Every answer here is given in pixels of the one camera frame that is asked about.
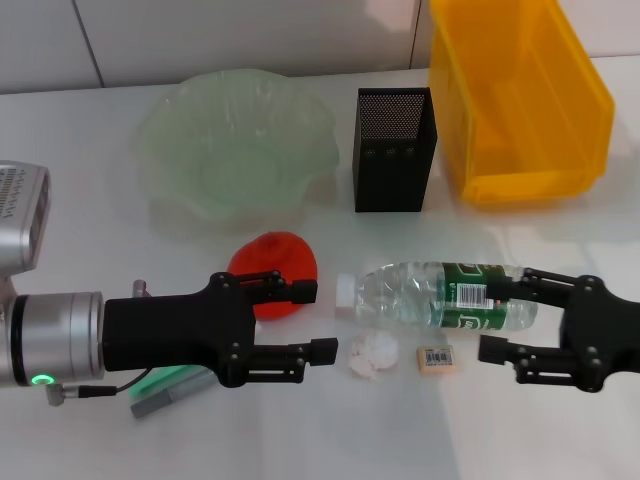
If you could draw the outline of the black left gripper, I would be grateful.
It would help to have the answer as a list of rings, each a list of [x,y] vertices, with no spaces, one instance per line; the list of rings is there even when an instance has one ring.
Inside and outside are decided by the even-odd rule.
[[[104,367],[118,372],[200,365],[227,388],[299,384],[307,366],[335,363],[338,339],[254,345],[253,305],[312,304],[317,291],[316,280],[288,282],[279,270],[270,270],[216,273],[192,294],[110,299],[104,305]]]

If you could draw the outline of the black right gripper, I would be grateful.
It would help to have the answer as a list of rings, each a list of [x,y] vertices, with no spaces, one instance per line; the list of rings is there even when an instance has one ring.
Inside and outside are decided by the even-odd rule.
[[[564,309],[561,347],[571,353],[480,336],[478,360],[511,363],[517,383],[576,386],[596,393],[613,374],[640,374],[640,302],[612,294],[602,279],[525,268],[516,277],[490,279],[487,297]]]

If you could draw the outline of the white paper ball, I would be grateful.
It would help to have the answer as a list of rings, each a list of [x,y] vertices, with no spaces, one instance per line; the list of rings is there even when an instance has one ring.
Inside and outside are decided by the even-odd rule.
[[[398,359],[398,340],[389,332],[375,330],[352,341],[348,364],[355,375],[374,380],[379,372],[394,368]]]

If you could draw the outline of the red-orange round fruit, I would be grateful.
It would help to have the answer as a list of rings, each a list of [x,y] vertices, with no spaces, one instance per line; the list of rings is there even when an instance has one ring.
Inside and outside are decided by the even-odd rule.
[[[288,282],[318,280],[315,255],[300,236],[286,231],[268,232],[241,247],[227,272],[234,275],[279,271]]]

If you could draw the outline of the clear green-label water bottle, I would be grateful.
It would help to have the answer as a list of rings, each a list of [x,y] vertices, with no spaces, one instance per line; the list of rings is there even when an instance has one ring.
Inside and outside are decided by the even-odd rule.
[[[341,274],[336,314],[382,328],[521,331],[534,324],[538,306],[491,299],[487,285],[522,273],[521,267],[501,264],[402,262],[359,278]]]

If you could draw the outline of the green pen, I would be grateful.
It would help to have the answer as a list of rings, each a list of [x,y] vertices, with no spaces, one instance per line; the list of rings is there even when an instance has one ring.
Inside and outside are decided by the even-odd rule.
[[[136,400],[146,397],[156,391],[171,387],[199,371],[200,367],[196,365],[164,367],[154,370],[128,390],[129,399]]]

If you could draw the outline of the beige eraser with barcode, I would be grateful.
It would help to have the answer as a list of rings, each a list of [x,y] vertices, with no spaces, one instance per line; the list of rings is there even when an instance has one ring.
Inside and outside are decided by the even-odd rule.
[[[421,346],[416,351],[418,371],[421,375],[435,375],[456,369],[453,347]]]

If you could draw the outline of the black mesh pen holder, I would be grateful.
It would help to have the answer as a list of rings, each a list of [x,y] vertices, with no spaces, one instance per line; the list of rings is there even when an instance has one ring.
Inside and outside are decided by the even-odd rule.
[[[429,88],[359,89],[352,160],[355,211],[421,211],[437,139]]]

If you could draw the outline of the grey marker pen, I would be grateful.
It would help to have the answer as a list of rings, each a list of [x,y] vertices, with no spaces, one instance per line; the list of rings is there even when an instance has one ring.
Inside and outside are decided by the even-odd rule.
[[[130,400],[130,410],[136,419],[144,418],[164,407],[198,394],[218,384],[218,378],[211,370],[199,366],[200,371],[179,383],[156,391],[146,397]]]

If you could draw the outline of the green wavy glass fruit plate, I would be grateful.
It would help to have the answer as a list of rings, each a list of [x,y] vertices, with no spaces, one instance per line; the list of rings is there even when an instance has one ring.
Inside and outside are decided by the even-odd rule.
[[[198,75],[159,98],[137,127],[140,187],[211,223],[288,210],[338,166],[335,124],[297,79],[257,69]]]

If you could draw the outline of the yellow plastic bin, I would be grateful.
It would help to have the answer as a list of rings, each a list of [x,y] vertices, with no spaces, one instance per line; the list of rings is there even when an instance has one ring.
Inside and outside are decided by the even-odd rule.
[[[615,103],[558,0],[430,0],[428,85],[459,197],[483,207],[588,191]]]

